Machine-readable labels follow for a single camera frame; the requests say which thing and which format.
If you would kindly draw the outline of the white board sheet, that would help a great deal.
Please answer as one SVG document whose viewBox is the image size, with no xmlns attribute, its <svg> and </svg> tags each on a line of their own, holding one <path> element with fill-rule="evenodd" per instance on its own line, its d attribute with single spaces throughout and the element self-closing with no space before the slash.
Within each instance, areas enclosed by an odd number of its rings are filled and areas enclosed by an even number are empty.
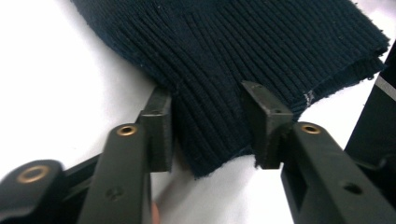
<svg viewBox="0 0 396 224">
<path fill-rule="evenodd" d="M 396 0 L 351 1 L 396 38 Z M 294 117 L 345 146 L 375 76 Z M 73 0 L 0 0 L 0 177 L 30 161 L 72 167 L 100 154 L 108 133 L 134 122 L 158 85 L 106 44 Z M 258 167 L 252 149 L 204 177 L 180 150 L 169 172 L 151 178 L 161 224 L 291 224 L 279 170 Z"/>
</svg>

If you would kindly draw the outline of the black knitted vest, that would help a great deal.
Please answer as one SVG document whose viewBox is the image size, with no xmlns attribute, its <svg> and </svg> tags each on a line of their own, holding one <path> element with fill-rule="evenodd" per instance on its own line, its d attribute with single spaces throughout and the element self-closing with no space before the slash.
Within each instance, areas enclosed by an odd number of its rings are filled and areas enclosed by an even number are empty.
<svg viewBox="0 0 396 224">
<path fill-rule="evenodd" d="M 351 0 L 73 0 L 94 32 L 171 92 L 196 177 L 251 153 L 240 84 L 294 116 L 383 68 L 388 38 Z"/>
</svg>

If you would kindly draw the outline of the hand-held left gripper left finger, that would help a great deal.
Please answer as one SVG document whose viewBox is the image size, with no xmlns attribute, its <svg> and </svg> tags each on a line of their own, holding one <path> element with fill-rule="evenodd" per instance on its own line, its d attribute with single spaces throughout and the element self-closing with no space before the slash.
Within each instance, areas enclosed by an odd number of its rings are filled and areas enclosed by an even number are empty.
<svg viewBox="0 0 396 224">
<path fill-rule="evenodd" d="M 137 122 L 110 131 L 77 224 L 153 224 L 151 178 L 172 167 L 172 98 L 155 88 Z"/>
</svg>

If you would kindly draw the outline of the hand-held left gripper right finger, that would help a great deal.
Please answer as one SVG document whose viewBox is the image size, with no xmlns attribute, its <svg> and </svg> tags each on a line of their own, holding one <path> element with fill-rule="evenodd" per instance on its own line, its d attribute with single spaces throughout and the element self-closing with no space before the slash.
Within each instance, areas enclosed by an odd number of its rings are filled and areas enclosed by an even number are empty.
<svg viewBox="0 0 396 224">
<path fill-rule="evenodd" d="M 396 224 L 396 209 L 324 128 L 294 122 L 263 85 L 241 86 L 256 165 L 281 170 L 294 224 Z"/>
</svg>

